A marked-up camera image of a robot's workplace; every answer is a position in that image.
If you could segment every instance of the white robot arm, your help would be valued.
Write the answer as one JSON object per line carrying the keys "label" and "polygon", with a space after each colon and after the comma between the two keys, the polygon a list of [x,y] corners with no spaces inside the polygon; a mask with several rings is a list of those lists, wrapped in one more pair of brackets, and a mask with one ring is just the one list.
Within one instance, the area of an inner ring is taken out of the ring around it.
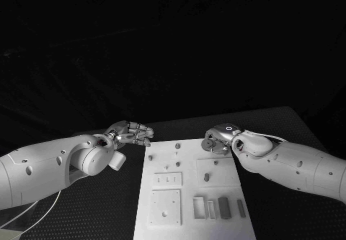
{"label": "white robot arm", "polygon": [[115,150],[125,143],[150,147],[153,134],[150,127],[120,121],[104,134],[38,143],[1,156],[0,210],[46,198],[107,165],[118,171],[127,157]]}
{"label": "white robot arm", "polygon": [[293,190],[346,203],[346,161],[313,147],[223,123],[206,131],[202,148],[216,154],[232,150],[249,172]]}

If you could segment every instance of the dark table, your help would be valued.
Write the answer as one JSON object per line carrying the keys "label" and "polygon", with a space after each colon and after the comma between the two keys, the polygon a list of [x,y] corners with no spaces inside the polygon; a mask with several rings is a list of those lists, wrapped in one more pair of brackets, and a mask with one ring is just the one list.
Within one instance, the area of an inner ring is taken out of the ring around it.
{"label": "dark table", "polygon": [[[161,142],[200,139],[208,129],[226,122],[326,151],[297,113],[285,106],[144,124],[154,129],[151,142]],[[146,148],[127,144],[120,152],[127,156],[120,171],[107,167],[97,176],[81,179],[61,192],[50,213],[23,234],[22,240],[133,239]],[[346,239],[346,205],[340,201],[285,188],[260,174],[249,173],[238,159],[235,164],[258,240]],[[55,198],[56,194],[38,203],[30,224]]]}

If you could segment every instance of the robotic hand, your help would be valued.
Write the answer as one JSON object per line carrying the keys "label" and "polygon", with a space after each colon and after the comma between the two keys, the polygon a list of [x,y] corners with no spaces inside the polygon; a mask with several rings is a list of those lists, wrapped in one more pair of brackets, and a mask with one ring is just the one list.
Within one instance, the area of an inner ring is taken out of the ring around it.
{"label": "robotic hand", "polygon": [[0,210],[33,203],[110,165],[120,170],[127,157],[115,151],[125,143],[150,147],[154,131],[128,121],[104,134],[42,142],[0,157]]}
{"label": "robotic hand", "polygon": [[206,131],[202,148],[223,155],[232,150],[249,172],[293,190],[346,203],[346,161],[323,151],[229,123]]}

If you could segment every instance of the dark backdrop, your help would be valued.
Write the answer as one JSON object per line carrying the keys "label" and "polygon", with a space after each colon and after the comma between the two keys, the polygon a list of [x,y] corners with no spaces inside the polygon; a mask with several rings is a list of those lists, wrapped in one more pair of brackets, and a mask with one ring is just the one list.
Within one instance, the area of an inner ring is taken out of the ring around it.
{"label": "dark backdrop", "polygon": [[0,153],[121,120],[290,106],[346,158],[342,2],[3,1]]}

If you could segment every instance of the mounting hole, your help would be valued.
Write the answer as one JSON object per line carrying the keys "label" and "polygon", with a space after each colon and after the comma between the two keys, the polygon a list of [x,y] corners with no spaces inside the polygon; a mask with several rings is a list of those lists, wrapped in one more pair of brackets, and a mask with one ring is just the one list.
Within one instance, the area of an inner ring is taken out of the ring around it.
{"label": "mounting hole", "polygon": [[32,166],[27,166],[26,167],[26,174],[30,176],[33,173],[33,167]]}
{"label": "mounting hole", "polygon": [[62,157],[61,157],[61,156],[56,158],[56,163],[58,163],[58,165],[59,165],[59,166],[61,166],[61,165],[62,165],[62,163],[63,163],[63,159],[62,159]]}

